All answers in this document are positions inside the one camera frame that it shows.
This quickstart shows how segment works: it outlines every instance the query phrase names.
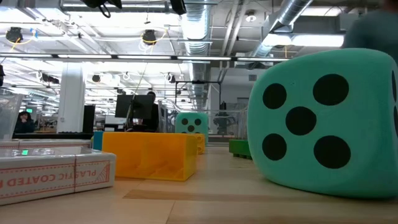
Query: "fluorescent light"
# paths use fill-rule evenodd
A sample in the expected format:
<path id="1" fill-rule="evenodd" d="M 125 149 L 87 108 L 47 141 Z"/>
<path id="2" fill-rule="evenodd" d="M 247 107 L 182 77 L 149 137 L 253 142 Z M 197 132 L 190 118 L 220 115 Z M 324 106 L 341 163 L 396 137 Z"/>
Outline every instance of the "fluorescent light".
<path id="1" fill-rule="evenodd" d="M 292 44 L 307 47 L 341 47 L 343 35 L 296 35 Z"/>
<path id="2" fill-rule="evenodd" d="M 179 60 L 231 60 L 231 57 L 192 57 L 192 56 L 178 56 Z"/>
<path id="3" fill-rule="evenodd" d="M 307 7 L 301 16 L 338 16 L 346 7 L 311 6 Z"/>
<path id="4" fill-rule="evenodd" d="M 7 53 L 1 53 L 0 57 L 20 57 L 20 58 L 24 58 L 24 57 L 40 57 L 40 58 L 46 58 L 46 57 L 52 57 L 52 55 L 50 54 L 7 54 Z"/>
<path id="5" fill-rule="evenodd" d="M 145 56 L 145 55 L 118 55 L 120 59 L 158 59 L 158 60 L 170 60 L 170 56 Z"/>
<path id="6" fill-rule="evenodd" d="M 112 58 L 110 55 L 58 55 L 60 58 Z"/>
<path id="7" fill-rule="evenodd" d="M 284 62 L 287 58 L 238 58 L 238 61 L 243 62 Z"/>
<path id="8" fill-rule="evenodd" d="M 43 105 L 44 103 L 42 102 L 36 102 L 36 101 L 30 101 L 29 103 L 37 104 L 37 105 Z"/>
<path id="9" fill-rule="evenodd" d="M 64 4 L 63 7 L 87 7 L 85 4 Z"/>
<path id="10" fill-rule="evenodd" d="M 62 7 L 87 7 L 85 4 L 64 4 Z M 106 7 L 113 8 L 116 7 L 112 4 L 106 4 Z M 123 7 L 143 7 L 143 8 L 157 8 L 157 7 L 164 7 L 164 5 L 147 5 L 147 4 L 128 4 Z"/>
<path id="11" fill-rule="evenodd" d="M 292 41 L 288 35 L 268 34 L 267 37 L 262 41 L 262 44 L 265 46 L 291 45 Z"/>

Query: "yellow plastic box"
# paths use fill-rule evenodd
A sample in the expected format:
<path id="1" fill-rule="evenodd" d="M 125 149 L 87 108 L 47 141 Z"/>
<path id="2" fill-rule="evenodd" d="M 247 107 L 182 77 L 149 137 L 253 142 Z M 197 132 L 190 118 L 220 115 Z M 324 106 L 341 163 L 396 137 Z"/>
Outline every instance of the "yellow plastic box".
<path id="1" fill-rule="evenodd" d="M 198 154 L 203 154 L 205 153 L 205 148 L 206 148 L 206 138 L 204 134 L 192 134 L 196 137 L 198 140 Z"/>
<path id="2" fill-rule="evenodd" d="M 116 155 L 116 177 L 185 181 L 197 169 L 197 136 L 104 133 L 104 152 Z"/>

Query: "wooden table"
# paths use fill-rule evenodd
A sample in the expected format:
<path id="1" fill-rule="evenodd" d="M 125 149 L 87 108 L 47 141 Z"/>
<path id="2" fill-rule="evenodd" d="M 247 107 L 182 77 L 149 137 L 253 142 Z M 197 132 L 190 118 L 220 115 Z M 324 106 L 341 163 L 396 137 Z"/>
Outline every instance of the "wooden table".
<path id="1" fill-rule="evenodd" d="M 115 186 L 0 207 L 0 223 L 398 223 L 398 201 L 311 194 L 267 181 L 252 161 L 208 147 L 186 182 L 117 179 Z"/>

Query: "person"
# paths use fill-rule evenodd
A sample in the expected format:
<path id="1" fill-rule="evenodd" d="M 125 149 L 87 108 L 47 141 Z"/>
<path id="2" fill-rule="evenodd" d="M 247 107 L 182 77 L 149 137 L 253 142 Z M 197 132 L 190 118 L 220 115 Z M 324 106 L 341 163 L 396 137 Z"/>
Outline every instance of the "person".
<path id="1" fill-rule="evenodd" d="M 159 107 L 155 104 L 156 94 L 153 91 L 150 91 L 147 95 L 153 96 L 154 102 L 152 104 L 150 119 L 143 119 L 142 124 L 146 125 L 146 130 L 156 132 L 159 126 Z"/>
<path id="2" fill-rule="evenodd" d="M 382 8 L 355 21 L 342 48 L 366 48 L 389 54 L 398 63 L 398 0 L 384 0 Z"/>
<path id="3" fill-rule="evenodd" d="M 30 117 L 30 113 L 22 111 L 18 114 L 17 124 L 15 125 L 15 133 L 33 133 L 35 124 Z"/>

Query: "pipe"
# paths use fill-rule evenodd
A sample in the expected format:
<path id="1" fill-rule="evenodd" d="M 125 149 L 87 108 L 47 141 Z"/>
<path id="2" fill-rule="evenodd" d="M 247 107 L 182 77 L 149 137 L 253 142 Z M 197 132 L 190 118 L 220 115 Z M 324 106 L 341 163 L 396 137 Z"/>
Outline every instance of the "pipe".
<path id="1" fill-rule="evenodd" d="M 232 49 L 234 48 L 236 37 L 238 36 L 239 30 L 241 28 L 242 20 L 244 17 L 244 13 L 246 12 L 246 6 L 249 4 L 250 0 L 244 0 L 241 8 L 241 13 L 239 15 L 238 21 L 236 23 L 236 26 L 234 28 L 234 32 L 232 34 L 231 42 L 229 43 L 227 55 L 231 55 Z"/>
<path id="2" fill-rule="evenodd" d="M 267 45 L 265 41 L 269 32 L 278 25 L 292 26 L 312 1 L 313 0 L 284 0 L 279 11 L 267 16 L 262 28 L 264 40 L 255 48 L 251 57 L 266 57 L 273 48 L 273 45 Z"/>
<path id="3" fill-rule="evenodd" d="M 239 4 L 239 0 L 234 0 L 232 10 L 231 10 L 231 18 L 229 19 L 229 22 L 228 22 L 228 25 L 226 28 L 225 38 L 224 38 L 224 42 L 223 42 L 223 47 L 221 48 L 220 56 L 224 56 L 224 54 L 225 54 L 225 49 L 228 44 L 229 36 L 231 35 L 231 31 L 232 31 L 232 26 L 235 21 L 236 11 L 238 10 L 238 4 Z"/>
<path id="4" fill-rule="evenodd" d="M 187 4 L 187 13 L 183 15 L 182 32 L 184 39 L 203 40 L 209 38 L 210 9 L 206 4 Z M 206 56 L 209 54 L 209 44 L 206 42 L 186 42 L 187 54 L 191 56 Z M 210 64 L 190 63 L 191 80 L 210 80 Z M 206 105 L 208 85 L 192 85 L 197 108 Z"/>
<path id="5" fill-rule="evenodd" d="M 154 12 L 154 13 L 174 13 L 167 1 L 123 1 L 123 8 L 119 9 L 114 5 L 107 4 L 109 12 Z M 98 9 L 90 8 L 80 1 L 65 0 L 60 4 L 64 12 L 98 12 Z"/>

